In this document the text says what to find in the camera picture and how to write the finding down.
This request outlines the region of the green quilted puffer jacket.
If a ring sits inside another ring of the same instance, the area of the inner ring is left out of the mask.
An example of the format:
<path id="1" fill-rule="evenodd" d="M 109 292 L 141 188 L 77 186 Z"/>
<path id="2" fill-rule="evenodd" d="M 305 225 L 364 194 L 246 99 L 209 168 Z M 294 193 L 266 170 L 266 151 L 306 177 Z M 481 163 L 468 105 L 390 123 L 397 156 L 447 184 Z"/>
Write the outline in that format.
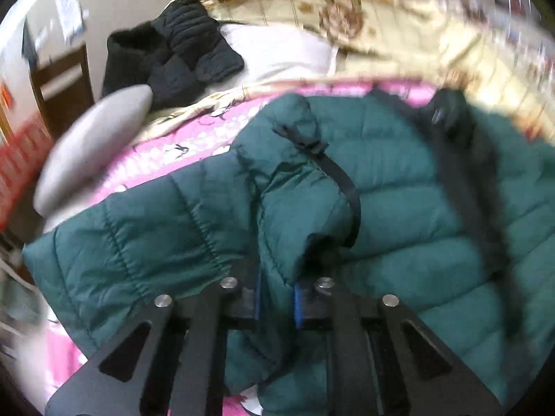
<path id="1" fill-rule="evenodd" d="M 554 355 L 554 150 L 452 89 L 287 94 L 25 247 L 50 415 L 501 415 Z"/>

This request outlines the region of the grey pillow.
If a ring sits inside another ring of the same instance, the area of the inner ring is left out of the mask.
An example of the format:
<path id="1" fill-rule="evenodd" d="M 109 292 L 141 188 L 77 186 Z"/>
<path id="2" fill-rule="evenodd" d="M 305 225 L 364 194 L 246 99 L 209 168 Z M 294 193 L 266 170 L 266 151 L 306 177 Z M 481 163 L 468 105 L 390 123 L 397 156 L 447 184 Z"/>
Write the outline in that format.
<path id="1" fill-rule="evenodd" d="M 129 86 L 85 111 L 54 144 L 44 163 L 34 194 L 35 211 L 49 216 L 97 176 L 138 134 L 152 100 L 149 86 Z"/>

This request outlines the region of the pink penguin quilt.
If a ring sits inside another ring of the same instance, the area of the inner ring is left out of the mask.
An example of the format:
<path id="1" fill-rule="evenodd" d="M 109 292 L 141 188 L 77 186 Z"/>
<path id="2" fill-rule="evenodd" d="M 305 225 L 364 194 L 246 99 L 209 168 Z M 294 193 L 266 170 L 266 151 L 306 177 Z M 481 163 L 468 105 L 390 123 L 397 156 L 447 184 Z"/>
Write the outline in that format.
<path id="1" fill-rule="evenodd" d="M 255 388 L 266 415 L 320 415 L 323 342 L 293 329 L 293 286 L 311 239 L 339 245 L 352 212 L 336 182 L 276 127 L 325 142 L 358 192 L 357 241 L 338 250 L 330 272 L 358 294 L 396 294 L 443 332 L 438 283 L 454 225 L 411 112 L 394 95 L 347 86 L 206 115 L 121 154 L 93 205 L 27 245 L 25 264 L 91 357 L 152 298 L 195 295 L 233 261 L 259 259 L 263 318 L 254 333 L 230 334 L 227 386 Z"/>

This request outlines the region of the red patterned tablecloth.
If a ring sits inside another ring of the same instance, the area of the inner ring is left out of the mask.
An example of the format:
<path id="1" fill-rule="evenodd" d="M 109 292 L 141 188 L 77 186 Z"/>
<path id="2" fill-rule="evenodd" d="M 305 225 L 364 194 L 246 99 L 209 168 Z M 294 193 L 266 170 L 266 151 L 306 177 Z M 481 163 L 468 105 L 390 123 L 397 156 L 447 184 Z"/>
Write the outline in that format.
<path id="1" fill-rule="evenodd" d="M 41 116 L 36 113 L 1 146 L 0 225 L 8 227 L 10 215 L 31 181 L 40 172 L 54 145 Z"/>

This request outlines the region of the dark wooden chair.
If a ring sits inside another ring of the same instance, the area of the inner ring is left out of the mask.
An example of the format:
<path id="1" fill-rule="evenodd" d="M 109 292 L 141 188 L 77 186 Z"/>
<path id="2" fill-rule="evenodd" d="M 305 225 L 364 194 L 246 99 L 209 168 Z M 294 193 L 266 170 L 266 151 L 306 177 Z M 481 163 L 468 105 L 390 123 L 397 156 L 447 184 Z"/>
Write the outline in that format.
<path id="1" fill-rule="evenodd" d="M 42 121 L 54 140 L 94 105 L 84 43 L 38 65 L 29 78 Z"/>

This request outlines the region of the black quilted jacket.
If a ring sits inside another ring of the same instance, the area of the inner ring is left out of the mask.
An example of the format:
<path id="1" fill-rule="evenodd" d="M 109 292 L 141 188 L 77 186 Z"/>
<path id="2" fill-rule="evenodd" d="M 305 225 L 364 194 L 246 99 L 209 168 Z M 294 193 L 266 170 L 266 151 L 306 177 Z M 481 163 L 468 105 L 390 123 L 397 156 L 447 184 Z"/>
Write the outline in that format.
<path id="1" fill-rule="evenodd" d="M 157 18 L 113 32 L 106 48 L 102 95 L 147 85 L 152 110 L 188 106 L 245 68 L 198 0 L 175 0 Z"/>

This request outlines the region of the cream floral blanket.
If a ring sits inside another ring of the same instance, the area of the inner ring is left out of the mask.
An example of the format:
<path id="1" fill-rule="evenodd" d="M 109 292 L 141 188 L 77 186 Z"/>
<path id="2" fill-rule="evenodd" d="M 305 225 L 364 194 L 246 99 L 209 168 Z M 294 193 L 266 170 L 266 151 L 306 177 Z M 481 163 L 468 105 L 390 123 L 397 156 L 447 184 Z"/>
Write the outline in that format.
<path id="1" fill-rule="evenodd" d="M 292 25 L 339 48 L 331 76 L 260 82 L 156 115 L 146 139 L 172 131 L 208 104 L 299 86 L 422 81 L 461 89 L 469 102 L 507 115 L 525 134 L 554 138 L 554 45 L 534 27 L 459 0 L 200 0 L 227 24 Z"/>

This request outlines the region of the white pillow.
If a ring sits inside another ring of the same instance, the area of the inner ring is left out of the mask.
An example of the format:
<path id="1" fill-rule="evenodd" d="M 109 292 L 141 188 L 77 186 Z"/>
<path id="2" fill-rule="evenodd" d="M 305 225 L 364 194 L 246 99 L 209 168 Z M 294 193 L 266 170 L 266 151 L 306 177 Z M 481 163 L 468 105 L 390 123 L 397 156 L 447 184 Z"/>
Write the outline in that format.
<path id="1" fill-rule="evenodd" d="M 245 67 L 223 83 L 209 86 L 207 94 L 260 82 L 331 76 L 337 69 L 337 46 L 292 25 L 227 24 L 220 33 Z"/>

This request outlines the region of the dark hanging cloth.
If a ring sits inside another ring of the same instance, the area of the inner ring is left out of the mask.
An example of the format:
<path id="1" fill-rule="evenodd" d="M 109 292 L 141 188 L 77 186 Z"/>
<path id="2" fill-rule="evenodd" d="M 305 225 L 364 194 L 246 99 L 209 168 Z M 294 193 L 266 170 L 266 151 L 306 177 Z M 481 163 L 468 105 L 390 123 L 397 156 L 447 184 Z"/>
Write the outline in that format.
<path id="1" fill-rule="evenodd" d="M 25 20 L 23 24 L 22 57 L 26 60 L 29 70 L 34 70 L 39 63 L 35 41 L 30 32 L 27 20 Z"/>

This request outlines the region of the wall calendar poster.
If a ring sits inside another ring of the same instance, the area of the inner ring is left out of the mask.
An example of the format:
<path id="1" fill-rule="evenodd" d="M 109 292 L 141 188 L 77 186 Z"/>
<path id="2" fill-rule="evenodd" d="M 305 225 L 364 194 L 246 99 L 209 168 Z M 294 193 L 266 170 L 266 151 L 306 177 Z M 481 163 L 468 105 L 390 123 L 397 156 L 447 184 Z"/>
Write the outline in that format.
<path id="1" fill-rule="evenodd" d="M 74 42 L 85 30 L 83 12 L 79 0 L 54 0 L 62 37 L 67 45 Z"/>

